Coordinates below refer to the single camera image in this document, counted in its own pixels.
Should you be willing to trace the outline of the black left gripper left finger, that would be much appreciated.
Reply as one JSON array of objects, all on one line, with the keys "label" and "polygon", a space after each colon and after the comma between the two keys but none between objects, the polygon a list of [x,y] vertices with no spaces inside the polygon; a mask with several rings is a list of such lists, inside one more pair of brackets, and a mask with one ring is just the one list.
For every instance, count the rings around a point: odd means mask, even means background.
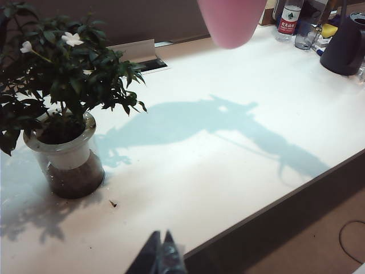
[{"label": "black left gripper left finger", "polygon": [[160,231],[154,231],[136,257],[133,273],[157,273],[157,252],[160,246]]}]

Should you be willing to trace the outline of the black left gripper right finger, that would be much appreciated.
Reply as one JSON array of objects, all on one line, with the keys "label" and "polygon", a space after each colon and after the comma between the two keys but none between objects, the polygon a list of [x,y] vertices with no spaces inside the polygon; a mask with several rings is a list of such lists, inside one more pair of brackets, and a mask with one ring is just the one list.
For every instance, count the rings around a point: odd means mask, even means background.
[{"label": "black left gripper right finger", "polygon": [[186,273],[184,261],[169,230],[159,249],[158,273]]}]

